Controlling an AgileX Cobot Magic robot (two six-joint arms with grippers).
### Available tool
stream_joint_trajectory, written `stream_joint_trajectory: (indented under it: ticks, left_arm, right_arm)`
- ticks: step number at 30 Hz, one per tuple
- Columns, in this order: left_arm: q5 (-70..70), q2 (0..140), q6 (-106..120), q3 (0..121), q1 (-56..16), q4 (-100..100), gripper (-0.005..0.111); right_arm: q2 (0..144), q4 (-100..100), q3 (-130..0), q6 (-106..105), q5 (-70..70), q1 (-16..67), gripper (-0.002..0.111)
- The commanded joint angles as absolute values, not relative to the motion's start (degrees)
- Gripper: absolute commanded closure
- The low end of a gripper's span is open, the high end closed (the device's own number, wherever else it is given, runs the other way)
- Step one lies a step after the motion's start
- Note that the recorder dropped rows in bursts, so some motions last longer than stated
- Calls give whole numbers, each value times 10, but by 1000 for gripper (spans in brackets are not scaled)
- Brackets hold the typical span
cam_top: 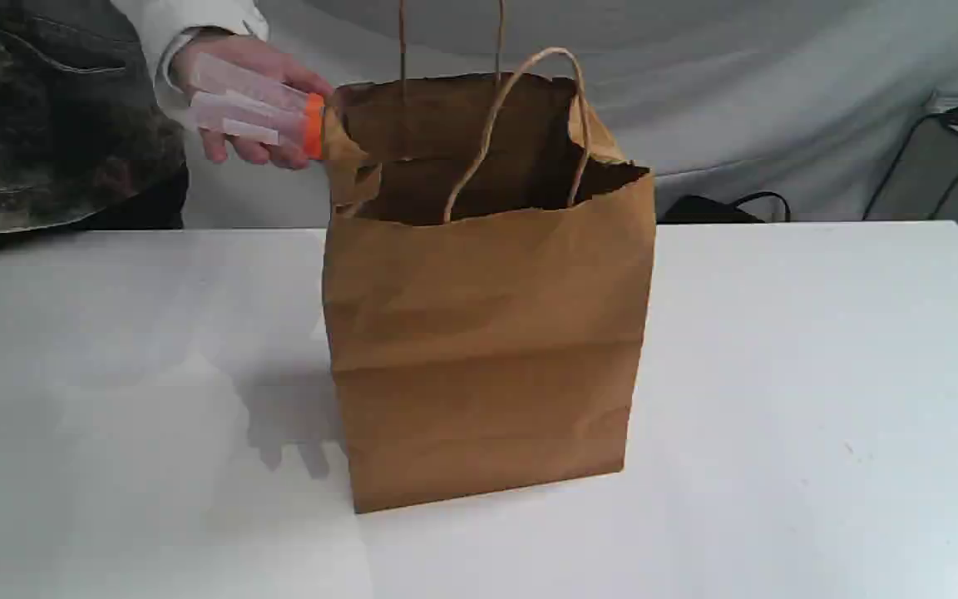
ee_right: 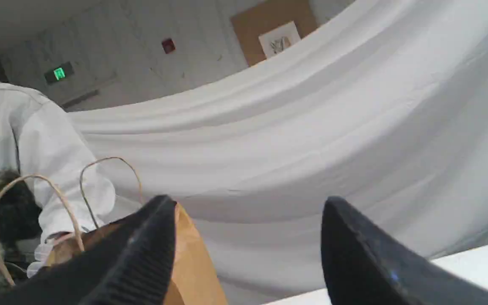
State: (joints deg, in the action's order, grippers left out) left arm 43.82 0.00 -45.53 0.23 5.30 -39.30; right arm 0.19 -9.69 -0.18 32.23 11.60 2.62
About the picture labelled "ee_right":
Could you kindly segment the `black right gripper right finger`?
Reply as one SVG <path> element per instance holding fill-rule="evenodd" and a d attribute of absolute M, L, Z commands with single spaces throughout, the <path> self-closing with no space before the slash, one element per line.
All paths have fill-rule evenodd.
<path fill-rule="evenodd" d="M 321 227 L 324 281 L 333 305 L 488 305 L 488 290 L 455 276 L 328 197 Z"/>

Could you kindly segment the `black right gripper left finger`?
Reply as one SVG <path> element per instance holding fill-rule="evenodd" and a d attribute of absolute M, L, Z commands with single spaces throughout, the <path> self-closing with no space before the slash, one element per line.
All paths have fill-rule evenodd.
<path fill-rule="evenodd" d="M 0 293 L 0 305 L 161 305 L 175 258 L 175 205 L 152 198 L 93 247 Z"/>

